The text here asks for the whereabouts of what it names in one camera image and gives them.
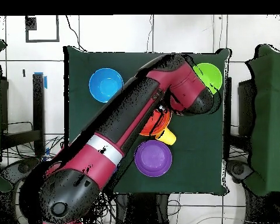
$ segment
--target black cable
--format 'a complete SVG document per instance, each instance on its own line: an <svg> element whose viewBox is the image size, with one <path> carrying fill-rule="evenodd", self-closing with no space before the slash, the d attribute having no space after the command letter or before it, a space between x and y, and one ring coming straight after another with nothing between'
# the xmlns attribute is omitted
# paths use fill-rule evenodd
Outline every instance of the black cable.
<svg viewBox="0 0 280 224"><path fill-rule="evenodd" d="M219 40L219 49L221 48L222 30L223 30L223 15L221 15L221 34L220 34L220 40Z"/></svg>
<svg viewBox="0 0 280 224"><path fill-rule="evenodd" d="M152 15L150 15L150 16L151 16L151 17L149 18L149 23L150 23L150 25L152 26L152 22L151 22L151 20L152 20ZM152 29L151 29L151 31L148 33L148 39L147 39L147 44L146 44L146 52L148 52L149 36L151 35Z"/></svg>
<svg viewBox="0 0 280 224"><path fill-rule="evenodd" d="M66 20L68 21L68 27L69 27L69 29L71 29L71 30L75 33L75 35L76 35L76 37L77 37L79 47L81 47L83 51L86 51L86 50L80 45L79 37L78 37L76 31L75 31L74 29L71 28L71 24L69 23L68 16L66 15L65 17L66 17Z"/></svg>
<svg viewBox="0 0 280 224"><path fill-rule="evenodd" d="M229 158L235 158L235 157L245 157L245 155L248 155L248 154L243 154L243 155L236 155L236 156L230 156Z"/></svg>
<svg viewBox="0 0 280 224"><path fill-rule="evenodd" d="M175 214L177 214L177 213L179 213L179 211L180 211L180 209L181 209L181 204L178 202L178 200L175 200L175 199L173 199L173 200L170 200L170 201L168 201L168 204L169 204L169 202L171 202L171 201L176 201L177 203L178 203L178 210L177 210L177 212L175 212L175 213L171 213L171 214L168 214L168 216L173 216L173 215L175 215Z"/></svg>
<svg viewBox="0 0 280 224"><path fill-rule="evenodd" d="M31 130L33 130L33 125L32 125L32 123L29 122L29 121L8 123L8 125L10 125L10 124L24 124L24 123L29 123L29 124L31 125Z"/></svg>

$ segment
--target wire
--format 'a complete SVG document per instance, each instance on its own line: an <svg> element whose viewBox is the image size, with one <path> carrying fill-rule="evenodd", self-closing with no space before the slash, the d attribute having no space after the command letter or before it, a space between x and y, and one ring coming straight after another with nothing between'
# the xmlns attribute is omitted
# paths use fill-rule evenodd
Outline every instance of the wire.
<svg viewBox="0 0 280 224"><path fill-rule="evenodd" d="M75 35L76 35L76 37L77 37L79 47L81 47L83 51L86 51L86 50L80 45L79 37L78 37L76 31L75 31L74 29L71 28L71 24L69 23L68 16L65 15L65 17L66 17L66 20L68 21L68 27L69 27L69 29L71 29L71 30L75 33Z"/></svg>
<svg viewBox="0 0 280 224"><path fill-rule="evenodd" d="M31 122L29 121L24 121L24 122L14 122L14 123L9 123L8 125L11 125L11 124L24 124L24 123L29 123L31 125L31 130L33 130L33 125Z"/></svg>
<svg viewBox="0 0 280 224"><path fill-rule="evenodd" d="M175 212L175 213L172 213L172 214L168 214L167 216L173 216L173 215L175 215L175 214L177 214L177 213L179 213L179 211L180 211L180 209L181 209L181 204L179 203L179 201L178 200L170 200L170 201L168 201L168 204L169 204L169 202L171 202L171 201L176 201L177 203L178 203L178 210L177 210L177 212Z"/></svg>
<svg viewBox="0 0 280 224"><path fill-rule="evenodd" d="M242 220L242 219L237 219L237 218L228 218L228 217L222 217L222 216L212 216L212 217L207 217L203 220L200 220L199 222L197 222L196 224L199 224L205 220L208 220L208 219L212 219L212 218L218 218L218 219L228 219L228 220L236 220L236 221L242 221L242 222L247 222L247 223L261 223L261 222L249 222L247 220Z"/></svg>
<svg viewBox="0 0 280 224"><path fill-rule="evenodd" d="M221 15L221 34L220 34L220 40L219 40L219 48L221 48L222 30L223 30L223 15Z"/></svg>
<svg viewBox="0 0 280 224"><path fill-rule="evenodd" d="M177 211L176 224L177 224L178 219L179 219L179 212L180 212L180 211Z"/></svg>
<svg viewBox="0 0 280 224"><path fill-rule="evenodd" d="M149 23L150 23L150 25L152 26L152 29L153 29L153 25L152 25L152 22L151 22L152 16L153 16L153 15L150 15L150 16L151 16L151 17L149 18ZM148 39L147 39L147 44L146 44L146 52L147 52L147 53L148 53L149 36L151 35L152 29L151 29L150 32L148 33Z"/></svg>

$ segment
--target cup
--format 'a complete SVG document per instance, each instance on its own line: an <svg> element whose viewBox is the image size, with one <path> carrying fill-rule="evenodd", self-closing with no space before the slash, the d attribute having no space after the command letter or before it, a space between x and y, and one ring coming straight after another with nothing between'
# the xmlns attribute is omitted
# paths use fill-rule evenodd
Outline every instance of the cup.
<svg viewBox="0 0 280 224"><path fill-rule="evenodd" d="M167 127L162 132L156 134L155 138L168 145L173 145L176 141L176 136Z"/></svg>

